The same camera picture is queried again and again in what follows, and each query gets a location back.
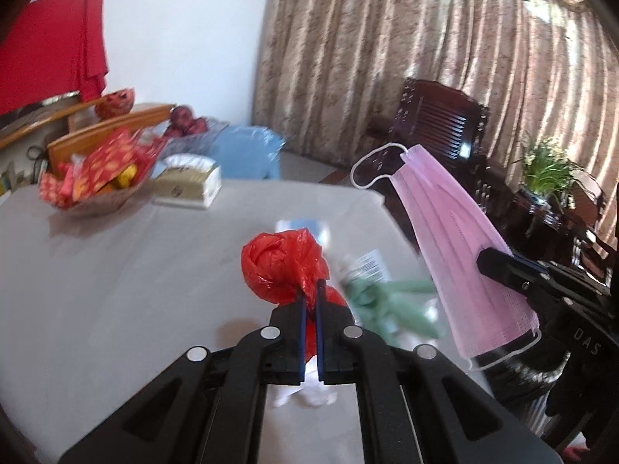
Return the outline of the pink face mask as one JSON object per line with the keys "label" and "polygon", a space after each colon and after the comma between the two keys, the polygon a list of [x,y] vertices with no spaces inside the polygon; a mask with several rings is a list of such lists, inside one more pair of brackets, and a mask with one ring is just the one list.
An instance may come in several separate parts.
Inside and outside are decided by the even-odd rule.
{"label": "pink face mask", "polygon": [[477,267],[477,257],[486,248],[510,256],[506,241],[474,199],[423,146],[385,143],[359,162],[390,147],[400,150],[398,171],[360,184],[355,178],[360,164],[354,164],[349,173],[351,184],[369,189],[387,179],[395,188],[438,290],[458,354],[472,360],[519,338],[528,339],[481,367],[488,370],[532,349],[539,343],[541,331],[526,298],[482,275]]}

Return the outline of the white tissue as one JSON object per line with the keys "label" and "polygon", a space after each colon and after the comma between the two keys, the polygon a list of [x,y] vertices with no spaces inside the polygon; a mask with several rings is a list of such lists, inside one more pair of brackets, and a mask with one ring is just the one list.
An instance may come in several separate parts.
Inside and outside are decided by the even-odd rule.
{"label": "white tissue", "polygon": [[298,395],[301,401],[312,408],[332,405],[338,399],[338,393],[333,387],[328,387],[319,379],[318,360],[314,355],[305,364],[304,381],[297,386],[276,386],[273,387],[274,408],[281,408],[294,396]]}

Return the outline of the green plastic bag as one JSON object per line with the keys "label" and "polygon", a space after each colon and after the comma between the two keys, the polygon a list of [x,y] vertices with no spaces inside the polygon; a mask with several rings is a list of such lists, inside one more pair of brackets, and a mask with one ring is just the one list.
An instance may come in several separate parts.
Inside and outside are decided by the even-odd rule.
{"label": "green plastic bag", "polygon": [[405,335],[432,341],[445,334],[439,323],[438,290],[432,280],[358,278],[344,283],[343,289],[355,321],[388,345],[399,346]]}

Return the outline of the white medicine box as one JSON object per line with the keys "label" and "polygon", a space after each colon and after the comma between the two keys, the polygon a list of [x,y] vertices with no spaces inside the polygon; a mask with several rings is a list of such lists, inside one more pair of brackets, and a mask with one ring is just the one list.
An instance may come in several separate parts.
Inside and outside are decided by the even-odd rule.
{"label": "white medicine box", "polygon": [[392,279],[377,249],[370,250],[356,258],[347,254],[338,267],[338,278],[345,283],[353,280],[388,282]]}

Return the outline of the red plastic bag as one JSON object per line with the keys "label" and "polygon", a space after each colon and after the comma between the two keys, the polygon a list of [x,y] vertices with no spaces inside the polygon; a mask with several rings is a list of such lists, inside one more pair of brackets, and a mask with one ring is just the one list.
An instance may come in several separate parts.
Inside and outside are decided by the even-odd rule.
{"label": "red plastic bag", "polygon": [[319,286],[326,300],[346,307],[340,292],[330,286],[330,269],[322,247],[308,229],[263,232],[242,247],[241,271],[246,286],[275,306],[270,324],[291,329],[294,350],[309,362],[317,355],[316,303]]}

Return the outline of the blue white paper cup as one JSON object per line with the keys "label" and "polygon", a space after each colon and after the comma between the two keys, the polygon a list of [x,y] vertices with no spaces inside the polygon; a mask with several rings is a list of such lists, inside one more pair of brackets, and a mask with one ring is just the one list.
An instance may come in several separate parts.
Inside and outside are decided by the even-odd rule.
{"label": "blue white paper cup", "polygon": [[275,232],[300,229],[306,229],[323,249],[330,246],[332,234],[325,221],[316,219],[279,220],[275,225]]}

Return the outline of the black trash bin bag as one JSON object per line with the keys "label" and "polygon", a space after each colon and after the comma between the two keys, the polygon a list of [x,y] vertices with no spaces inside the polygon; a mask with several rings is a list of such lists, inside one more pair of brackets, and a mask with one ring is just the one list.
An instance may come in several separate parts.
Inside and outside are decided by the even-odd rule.
{"label": "black trash bin bag", "polygon": [[522,354],[483,370],[494,398],[507,408],[549,393],[570,358],[561,347],[538,344]]}

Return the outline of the dark wooden side table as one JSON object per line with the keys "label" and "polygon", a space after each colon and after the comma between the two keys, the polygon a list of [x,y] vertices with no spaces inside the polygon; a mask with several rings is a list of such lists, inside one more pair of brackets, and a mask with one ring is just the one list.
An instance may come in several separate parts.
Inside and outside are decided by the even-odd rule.
{"label": "dark wooden side table", "polygon": [[586,270],[602,280],[617,257],[616,249],[597,235],[605,196],[593,198],[575,184],[570,198],[572,201],[565,207],[553,198],[538,204],[533,195],[521,189],[494,217],[495,224],[518,254]]}

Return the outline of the green potted plant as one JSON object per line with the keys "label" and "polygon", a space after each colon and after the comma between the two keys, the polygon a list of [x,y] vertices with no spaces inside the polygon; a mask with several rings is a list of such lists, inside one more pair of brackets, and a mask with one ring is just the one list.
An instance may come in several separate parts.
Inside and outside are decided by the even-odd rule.
{"label": "green potted plant", "polygon": [[570,160],[554,137],[537,142],[526,133],[520,147],[522,155],[515,161],[522,169],[520,187],[541,201],[568,206],[581,166]]}

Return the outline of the gold tissue pack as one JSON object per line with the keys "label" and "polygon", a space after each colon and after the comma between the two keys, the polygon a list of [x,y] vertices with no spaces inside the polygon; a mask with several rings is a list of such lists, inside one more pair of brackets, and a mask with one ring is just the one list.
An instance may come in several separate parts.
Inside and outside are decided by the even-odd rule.
{"label": "gold tissue pack", "polygon": [[208,156],[175,154],[155,164],[151,180],[155,203],[206,210],[221,190],[221,166]]}

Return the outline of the floral beige curtain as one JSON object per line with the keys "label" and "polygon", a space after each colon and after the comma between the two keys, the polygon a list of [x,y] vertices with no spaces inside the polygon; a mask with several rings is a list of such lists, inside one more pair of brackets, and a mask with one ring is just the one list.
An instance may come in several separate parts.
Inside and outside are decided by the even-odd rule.
{"label": "floral beige curtain", "polygon": [[253,104],[291,148],[350,164],[407,78],[489,110],[484,146],[511,164],[553,139],[606,193],[618,179],[618,48],[563,0],[270,0]]}

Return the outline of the blue plastic stool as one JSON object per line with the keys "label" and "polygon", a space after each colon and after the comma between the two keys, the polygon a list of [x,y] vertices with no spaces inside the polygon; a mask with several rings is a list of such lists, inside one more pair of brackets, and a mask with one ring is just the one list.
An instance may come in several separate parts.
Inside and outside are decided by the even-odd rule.
{"label": "blue plastic stool", "polygon": [[280,153],[286,140],[265,127],[229,126],[220,131],[208,156],[223,179],[280,179]]}

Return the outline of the glass fruit bowl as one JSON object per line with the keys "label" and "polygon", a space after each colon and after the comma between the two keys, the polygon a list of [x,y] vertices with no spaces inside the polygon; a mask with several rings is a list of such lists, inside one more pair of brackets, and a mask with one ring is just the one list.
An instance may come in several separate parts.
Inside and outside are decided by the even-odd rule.
{"label": "glass fruit bowl", "polygon": [[159,154],[159,158],[165,159],[176,154],[208,155],[215,139],[224,129],[230,126],[230,123],[228,121],[221,121],[218,118],[204,118],[203,121],[207,126],[206,132],[169,138],[164,149]]}

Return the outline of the wooden tv cabinet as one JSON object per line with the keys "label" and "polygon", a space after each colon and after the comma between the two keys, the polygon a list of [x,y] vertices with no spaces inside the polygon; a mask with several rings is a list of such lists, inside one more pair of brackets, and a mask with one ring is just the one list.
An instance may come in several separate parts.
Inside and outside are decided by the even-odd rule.
{"label": "wooden tv cabinet", "polygon": [[71,156],[90,152],[118,127],[130,132],[168,121],[172,104],[139,103],[128,112],[100,118],[100,99],[74,96],[34,104],[1,116],[1,193],[38,181]]}

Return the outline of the red orange bag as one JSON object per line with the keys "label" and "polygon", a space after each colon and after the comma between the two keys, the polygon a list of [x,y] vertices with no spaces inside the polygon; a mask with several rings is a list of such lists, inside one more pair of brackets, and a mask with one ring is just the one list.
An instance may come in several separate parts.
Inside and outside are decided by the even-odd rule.
{"label": "red orange bag", "polygon": [[101,103],[94,106],[94,113],[101,121],[117,118],[131,111],[134,105],[135,91],[125,88],[106,94]]}

